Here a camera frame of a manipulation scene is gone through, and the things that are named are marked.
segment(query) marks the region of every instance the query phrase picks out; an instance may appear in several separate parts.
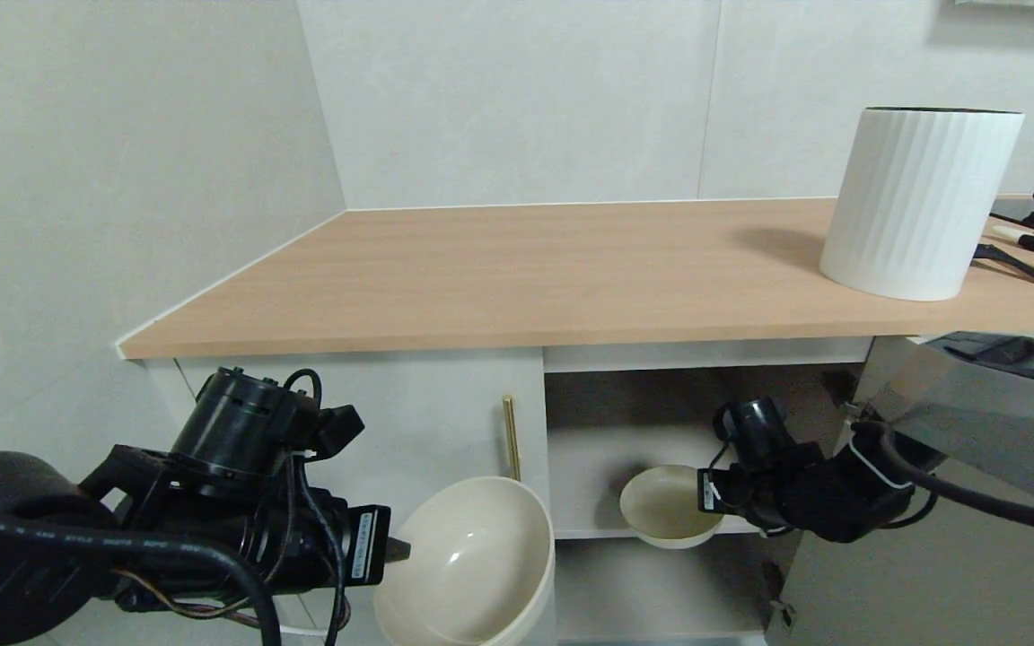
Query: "white wall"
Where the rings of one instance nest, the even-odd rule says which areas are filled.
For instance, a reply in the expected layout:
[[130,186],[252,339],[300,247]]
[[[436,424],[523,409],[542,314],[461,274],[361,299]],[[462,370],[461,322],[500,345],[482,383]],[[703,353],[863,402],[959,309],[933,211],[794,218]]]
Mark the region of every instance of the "white wall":
[[[170,447],[115,340],[343,209],[292,1],[0,3],[0,450]],[[255,641],[98,602],[37,642]]]
[[300,0],[349,208],[834,195],[861,107],[1027,114],[1034,9]]

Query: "ribbed white vase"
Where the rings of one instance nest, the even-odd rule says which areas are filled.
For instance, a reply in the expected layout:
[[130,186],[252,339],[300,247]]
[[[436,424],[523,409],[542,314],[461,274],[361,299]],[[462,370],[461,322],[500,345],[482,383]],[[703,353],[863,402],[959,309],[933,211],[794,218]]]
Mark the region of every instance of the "ribbed white vase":
[[959,295],[1023,123],[1021,113],[868,107],[820,271],[894,299]]

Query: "bowl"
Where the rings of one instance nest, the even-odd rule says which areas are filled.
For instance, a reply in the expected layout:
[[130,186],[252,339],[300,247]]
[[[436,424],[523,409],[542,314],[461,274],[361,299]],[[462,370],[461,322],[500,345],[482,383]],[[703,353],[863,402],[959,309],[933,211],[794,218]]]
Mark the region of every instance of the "bowl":
[[620,515],[641,541],[658,548],[687,549],[709,540],[721,528],[722,514],[697,507],[697,469],[653,466],[620,491]]
[[463,481],[395,533],[409,559],[387,563],[373,613],[394,646],[520,643],[553,589],[553,523],[520,482]]

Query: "black cable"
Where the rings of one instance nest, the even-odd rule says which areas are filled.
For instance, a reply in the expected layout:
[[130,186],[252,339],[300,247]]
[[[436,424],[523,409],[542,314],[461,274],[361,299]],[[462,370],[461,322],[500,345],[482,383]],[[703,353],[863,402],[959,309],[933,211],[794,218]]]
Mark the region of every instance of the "black cable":
[[915,523],[920,522],[920,520],[927,519],[929,514],[932,510],[935,510],[937,500],[940,499],[940,494],[936,492],[929,493],[929,498],[923,501],[923,506],[920,506],[920,511],[912,514],[907,519],[893,520],[893,522],[880,525],[882,530],[899,530],[902,527],[911,527]]
[[282,386],[282,388],[286,389],[286,390],[290,390],[290,387],[292,384],[295,384],[295,381],[298,380],[298,379],[301,379],[301,377],[309,377],[309,381],[310,381],[310,383],[312,384],[312,388],[313,388],[313,394],[312,394],[313,402],[315,402],[316,407],[321,408],[322,407],[322,377],[320,377],[316,374],[316,371],[313,371],[310,368],[302,368],[300,371],[293,371],[293,372],[290,373],[290,376],[286,377],[286,383],[284,383]]
[[68,528],[2,515],[0,515],[0,535],[32,543],[58,545],[63,548],[95,549],[99,552],[126,554],[164,554],[208,561],[224,570],[238,582],[238,585],[242,586],[242,591],[246,593],[250,605],[257,613],[262,646],[282,646],[282,633],[279,629],[274,597],[267,591],[262,576],[240,555],[222,548],[221,545],[193,539],[182,541],[176,535],[151,532]]
[[333,561],[336,563],[333,575],[333,612],[330,615],[330,625],[327,626],[327,636],[325,636],[325,646],[334,646],[334,643],[337,643],[337,632],[341,629],[342,622],[348,621],[348,617],[343,617],[345,614],[345,552],[341,549],[341,541],[337,539],[337,532],[333,531],[333,526],[325,519],[325,512],[313,498],[312,487],[309,486],[309,479],[305,475],[305,458],[300,457],[300,455],[295,457],[295,469],[298,473],[301,495],[305,499],[305,506],[309,507],[316,523],[322,525],[325,540],[330,544],[330,549],[333,551]]
[[944,482],[940,479],[933,478],[922,470],[916,469],[915,466],[910,465],[902,455],[895,451],[895,445],[893,444],[894,430],[891,426],[884,425],[882,422],[859,422],[861,425],[874,425],[878,429],[883,430],[880,434],[880,449],[883,451],[885,458],[891,462],[891,465],[895,467],[895,470],[900,471],[904,478],[908,479],[912,483],[918,484],[926,488],[926,490],[932,493],[939,494],[943,498],[947,498],[953,502],[960,502],[965,506],[971,506],[977,512],[984,512],[984,514],[992,514],[993,516],[998,516],[998,518],[1005,520],[1012,520],[1014,523],[1021,523],[1024,525],[1029,525],[1029,527],[1034,527],[1034,506],[1027,506],[1027,504],[1018,504],[1016,502],[1010,502],[1010,500],[1003,500],[1000,498],[993,498],[987,494],[980,493],[978,491],[970,490],[969,488],[953,486],[951,483]]
[[709,469],[718,465],[718,462],[724,457],[725,452],[729,451],[729,444],[731,444],[731,442],[726,441],[725,444],[721,447],[721,451],[718,451],[716,458],[712,459],[712,462],[709,462]]
[[[298,502],[298,480],[295,475],[295,469],[293,469],[293,454],[288,455],[288,457],[284,460],[282,469],[284,474],[286,474],[286,530],[283,532],[282,547],[278,549],[278,557],[276,557],[274,565],[271,565],[269,572],[266,574],[266,578],[264,578],[264,581],[267,584],[270,584],[270,582],[274,580],[274,577],[278,574],[278,568],[282,567],[282,562],[286,560],[290,543],[293,541],[293,534],[295,534],[296,503]],[[152,582],[146,577],[132,573],[130,570],[116,568],[113,570],[113,572],[118,576],[128,578],[128,580],[143,586],[143,588],[146,588],[149,593],[153,594],[161,605],[165,606],[178,615],[190,618],[190,620],[216,620],[216,618],[229,617],[229,615],[234,614],[236,610],[243,609],[243,607],[249,604],[249,597],[242,597],[239,598],[239,601],[225,606],[204,606],[199,609],[196,605],[183,604],[183,602],[178,602],[176,598],[170,597],[168,593],[161,592],[161,589],[157,588],[157,586],[152,584]]]

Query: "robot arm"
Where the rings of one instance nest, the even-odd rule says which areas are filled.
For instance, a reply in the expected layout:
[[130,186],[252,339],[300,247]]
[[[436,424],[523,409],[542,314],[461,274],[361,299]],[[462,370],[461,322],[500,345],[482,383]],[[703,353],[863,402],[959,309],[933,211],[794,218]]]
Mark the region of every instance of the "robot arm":
[[713,426],[736,462],[700,470],[701,511],[743,516],[770,534],[799,528],[851,543],[908,524],[894,519],[915,486],[932,492],[931,503],[942,495],[1034,525],[1034,507],[929,474],[950,454],[1034,493],[1034,339],[956,332],[915,346],[830,459],[815,442],[796,444],[770,399],[731,402]]
[[[311,376],[315,392],[294,392]],[[54,628],[91,597],[126,612],[241,615],[279,643],[272,595],[382,581],[409,545],[390,507],[349,506],[305,481],[305,452],[332,458],[364,425],[352,405],[321,408],[312,371],[285,384],[219,369],[170,452],[115,445],[79,486],[41,459],[0,452],[0,643]],[[101,500],[124,496],[115,511]],[[362,567],[353,567],[360,561]],[[190,604],[213,598],[221,607]]]

